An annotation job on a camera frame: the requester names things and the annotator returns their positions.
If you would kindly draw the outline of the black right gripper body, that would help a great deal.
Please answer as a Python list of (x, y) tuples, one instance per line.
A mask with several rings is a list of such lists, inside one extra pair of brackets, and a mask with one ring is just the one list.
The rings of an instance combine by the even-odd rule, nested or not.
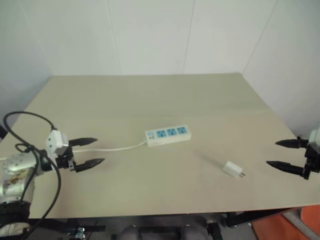
[(303, 168), (302, 177), (306, 180), (309, 179), (311, 172), (320, 172), (320, 154), (309, 144), (309, 141), (302, 139), (300, 136), (297, 137), (300, 142), (300, 147), (305, 148), (306, 162)]

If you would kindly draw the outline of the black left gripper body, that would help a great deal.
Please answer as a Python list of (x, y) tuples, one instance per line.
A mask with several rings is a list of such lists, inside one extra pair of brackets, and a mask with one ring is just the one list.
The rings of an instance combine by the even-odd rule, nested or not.
[(59, 169), (75, 171), (76, 162), (74, 160), (74, 154), (71, 146), (69, 146), (62, 155), (59, 155), (56, 158), (56, 164)]

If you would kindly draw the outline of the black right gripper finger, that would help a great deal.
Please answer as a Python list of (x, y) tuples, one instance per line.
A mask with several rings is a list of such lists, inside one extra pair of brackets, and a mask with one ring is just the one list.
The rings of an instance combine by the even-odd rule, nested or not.
[(299, 149), (301, 147), (299, 139), (279, 140), (275, 144), (281, 147), (292, 148), (292, 149)]
[(283, 161), (266, 161), (268, 165), (273, 168), (276, 168), (282, 172), (298, 175), (300, 177), (304, 176), (304, 168), (291, 165), (290, 163), (283, 162)]

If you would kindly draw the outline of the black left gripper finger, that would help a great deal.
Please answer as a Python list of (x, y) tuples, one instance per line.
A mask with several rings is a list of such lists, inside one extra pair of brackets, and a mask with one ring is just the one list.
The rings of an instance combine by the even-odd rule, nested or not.
[(76, 147), (76, 146), (86, 146), (89, 144), (92, 144), (94, 142), (98, 141), (98, 139), (93, 137), (82, 137), (82, 138), (76, 138), (68, 141), (68, 146), (70, 148)]
[(76, 165), (74, 167), (74, 170), (76, 173), (91, 169), (97, 165), (99, 165), (100, 163), (102, 163), (105, 159), (104, 158), (95, 158), (95, 159), (91, 159), (91, 160), (87, 160), (84, 163), (80, 164), (80, 165)]

